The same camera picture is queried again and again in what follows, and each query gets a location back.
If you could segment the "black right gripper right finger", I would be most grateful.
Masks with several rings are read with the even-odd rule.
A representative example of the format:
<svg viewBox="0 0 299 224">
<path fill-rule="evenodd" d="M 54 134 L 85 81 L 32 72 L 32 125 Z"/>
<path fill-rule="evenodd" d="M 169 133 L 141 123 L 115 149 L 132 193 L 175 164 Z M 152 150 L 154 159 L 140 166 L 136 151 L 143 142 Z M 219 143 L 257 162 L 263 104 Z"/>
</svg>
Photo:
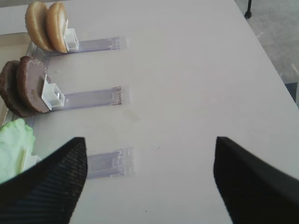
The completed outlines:
<svg viewBox="0 0 299 224">
<path fill-rule="evenodd" d="M 297 224 L 299 181 L 228 137 L 217 137 L 214 180 L 234 224 Z"/>
</svg>

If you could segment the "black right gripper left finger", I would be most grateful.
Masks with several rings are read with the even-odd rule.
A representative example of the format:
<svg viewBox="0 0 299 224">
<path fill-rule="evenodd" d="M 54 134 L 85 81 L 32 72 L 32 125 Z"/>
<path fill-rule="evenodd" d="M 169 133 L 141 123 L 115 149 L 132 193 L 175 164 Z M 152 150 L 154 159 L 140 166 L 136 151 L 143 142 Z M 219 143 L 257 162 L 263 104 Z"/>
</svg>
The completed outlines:
<svg viewBox="0 0 299 224">
<path fill-rule="evenodd" d="M 86 144 L 75 137 L 0 185 L 2 224 L 67 224 L 88 171 Z"/>
</svg>

